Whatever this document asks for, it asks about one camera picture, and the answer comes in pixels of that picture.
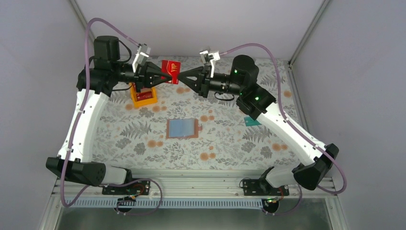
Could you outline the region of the tan leather card holder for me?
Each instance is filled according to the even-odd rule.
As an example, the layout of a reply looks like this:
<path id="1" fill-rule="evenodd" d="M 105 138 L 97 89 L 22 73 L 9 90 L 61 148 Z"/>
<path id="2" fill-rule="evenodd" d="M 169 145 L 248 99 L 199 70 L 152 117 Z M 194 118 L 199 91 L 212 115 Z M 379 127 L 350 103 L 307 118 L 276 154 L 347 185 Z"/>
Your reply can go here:
<path id="1" fill-rule="evenodd" d="M 198 138 L 202 126 L 195 118 L 168 119 L 166 139 Z"/>

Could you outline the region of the teal green card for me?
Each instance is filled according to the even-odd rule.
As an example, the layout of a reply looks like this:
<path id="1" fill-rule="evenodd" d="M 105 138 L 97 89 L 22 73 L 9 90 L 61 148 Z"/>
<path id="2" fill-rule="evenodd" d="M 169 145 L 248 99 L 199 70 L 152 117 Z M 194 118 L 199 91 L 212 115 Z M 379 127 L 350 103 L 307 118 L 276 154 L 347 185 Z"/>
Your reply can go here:
<path id="1" fill-rule="evenodd" d="M 244 117 L 244 123 L 245 123 L 245 126 L 247 126 L 247 127 L 260 126 L 261 125 L 260 122 L 258 122 L 257 120 L 252 119 L 249 116 Z"/>

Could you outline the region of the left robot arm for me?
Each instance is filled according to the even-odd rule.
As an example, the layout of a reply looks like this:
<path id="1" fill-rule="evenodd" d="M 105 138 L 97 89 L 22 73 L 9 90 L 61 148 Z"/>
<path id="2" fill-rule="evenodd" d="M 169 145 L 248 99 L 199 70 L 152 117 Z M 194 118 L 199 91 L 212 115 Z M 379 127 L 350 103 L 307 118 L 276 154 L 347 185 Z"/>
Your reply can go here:
<path id="1" fill-rule="evenodd" d="M 78 75 L 76 110 L 70 130 L 57 156 L 49 157 L 45 164 L 64 181 L 90 186 L 128 182 L 129 169 L 92 160 L 102 111 L 120 82 L 132 83 L 140 92 L 171 80 L 169 74 L 148 61 L 150 47 L 146 44 L 138 46 L 133 63 L 121 60 L 119 44 L 118 37 L 98 36 L 94 40 L 94 55 L 89 59 L 94 66 L 85 67 Z"/>

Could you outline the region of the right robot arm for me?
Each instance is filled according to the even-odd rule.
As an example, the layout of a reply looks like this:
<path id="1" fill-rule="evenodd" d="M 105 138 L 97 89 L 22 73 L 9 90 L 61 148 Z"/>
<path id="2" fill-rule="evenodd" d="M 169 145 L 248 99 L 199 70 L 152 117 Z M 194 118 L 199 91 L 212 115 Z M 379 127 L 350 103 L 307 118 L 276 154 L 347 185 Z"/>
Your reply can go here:
<path id="1" fill-rule="evenodd" d="M 266 89 L 257 84 L 259 68 L 253 58 L 238 55 L 233 59 L 229 74 L 216 73 L 210 64 L 182 71 L 178 80 L 199 96 L 209 92 L 236 95 L 238 108 L 276 134 L 298 157 L 300 164 L 293 169 L 270 167 L 261 176 L 269 186 L 298 184 L 315 190 L 332 167 L 338 147 L 326 145 L 311 136 L 281 108 L 280 103 Z"/>

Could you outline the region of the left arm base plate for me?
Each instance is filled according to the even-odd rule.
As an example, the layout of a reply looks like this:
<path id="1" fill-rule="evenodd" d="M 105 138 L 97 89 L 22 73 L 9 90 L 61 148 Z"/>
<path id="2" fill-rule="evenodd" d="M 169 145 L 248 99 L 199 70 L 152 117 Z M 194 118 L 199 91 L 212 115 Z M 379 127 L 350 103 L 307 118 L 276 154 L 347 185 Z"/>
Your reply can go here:
<path id="1" fill-rule="evenodd" d="M 102 188 L 102 194 L 123 196 L 148 195 L 150 184 L 150 181 L 140 181 L 124 187 L 107 186 Z"/>

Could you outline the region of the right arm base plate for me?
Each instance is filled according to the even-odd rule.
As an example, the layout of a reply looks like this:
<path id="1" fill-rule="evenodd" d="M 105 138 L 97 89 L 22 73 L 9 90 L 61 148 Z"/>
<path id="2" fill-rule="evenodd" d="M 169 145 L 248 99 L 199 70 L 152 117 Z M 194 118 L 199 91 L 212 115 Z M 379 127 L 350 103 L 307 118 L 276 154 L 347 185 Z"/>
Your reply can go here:
<path id="1" fill-rule="evenodd" d="M 239 183 L 245 196 L 288 196 L 290 194 L 288 186 L 272 187 L 267 182 L 259 179 L 244 178 Z"/>

